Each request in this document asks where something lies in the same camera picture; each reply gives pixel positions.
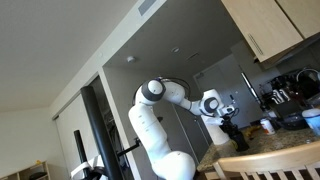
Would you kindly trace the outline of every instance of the chair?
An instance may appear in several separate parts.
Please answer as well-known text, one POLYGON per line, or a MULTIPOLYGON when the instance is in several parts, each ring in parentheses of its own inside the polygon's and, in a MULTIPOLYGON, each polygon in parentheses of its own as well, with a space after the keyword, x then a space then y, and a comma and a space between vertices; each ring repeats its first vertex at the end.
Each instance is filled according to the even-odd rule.
POLYGON ((320 163, 317 163, 319 161, 320 141, 317 141, 262 154, 221 158, 214 167, 221 179, 230 179, 228 173, 237 172, 245 180, 260 180, 262 176, 267 180, 290 180, 293 177, 300 180, 306 176, 308 179, 320 180, 316 169, 320 167, 320 163))

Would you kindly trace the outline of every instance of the black pole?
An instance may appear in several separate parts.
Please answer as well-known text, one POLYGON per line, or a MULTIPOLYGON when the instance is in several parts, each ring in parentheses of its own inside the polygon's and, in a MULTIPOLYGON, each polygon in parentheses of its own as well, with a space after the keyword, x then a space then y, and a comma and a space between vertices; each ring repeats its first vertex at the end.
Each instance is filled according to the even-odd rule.
MULTIPOLYGON (((74 134, 74 138, 76 139, 77 148, 78 148, 78 152, 79 152, 79 156, 80 156, 80 161, 81 161, 81 163, 87 162, 88 160, 87 160, 86 152, 83 147, 83 142, 82 142, 80 131, 76 130, 73 132, 73 134, 74 134)), ((85 178, 89 177, 90 169, 89 168, 83 169, 83 174, 84 174, 85 178)))
POLYGON ((87 110, 92 132, 100 151, 105 171, 110 180, 123 179, 117 155, 113 149, 110 135, 105 127, 93 87, 81 88, 81 95, 87 110))

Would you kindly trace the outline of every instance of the white ceiling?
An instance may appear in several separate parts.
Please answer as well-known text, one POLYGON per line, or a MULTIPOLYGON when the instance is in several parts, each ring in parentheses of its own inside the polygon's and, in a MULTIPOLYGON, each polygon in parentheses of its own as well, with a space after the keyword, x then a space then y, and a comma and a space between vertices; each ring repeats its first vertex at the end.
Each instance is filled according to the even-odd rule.
POLYGON ((1 0, 0 112, 49 106, 137 0, 1 0))
POLYGON ((231 54, 242 35, 220 0, 171 0, 108 61, 107 67, 194 75, 231 54), (178 46, 179 53, 171 49, 178 46), (127 63, 128 56, 135 63, 127 63))

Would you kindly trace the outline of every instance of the countertop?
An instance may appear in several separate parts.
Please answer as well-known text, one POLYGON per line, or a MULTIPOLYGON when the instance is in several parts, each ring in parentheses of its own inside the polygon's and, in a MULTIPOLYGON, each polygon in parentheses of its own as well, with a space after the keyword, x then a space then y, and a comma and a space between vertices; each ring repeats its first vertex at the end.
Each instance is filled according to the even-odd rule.
POLYGON ((223 145, 211 144, 208 151, 204 155, 197 170, 200 172, 214 170, 213 163, 222 157, 234 157, 271 152, 275 150, 299 146, 302 144, 320 140, 316 137, 310 128, 288 131, 279 129, 273 135, 266 135, 260 129, 253 132, 253 139, 247 140, 250 148, 243 152, 237 152, 230 141, 223 145))

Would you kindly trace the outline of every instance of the kitchen cabinet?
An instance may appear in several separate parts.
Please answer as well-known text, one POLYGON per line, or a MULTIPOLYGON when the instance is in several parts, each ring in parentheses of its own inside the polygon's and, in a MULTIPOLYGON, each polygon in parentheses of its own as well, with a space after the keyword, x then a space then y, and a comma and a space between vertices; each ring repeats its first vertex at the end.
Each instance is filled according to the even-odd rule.
POLYGON ((277 0, 277 2, 304 38, 320 32, 319 0, 277 0))
POLYGON ((222 0, 260 62, 275 63, 304 39, 274 0, 222 0))

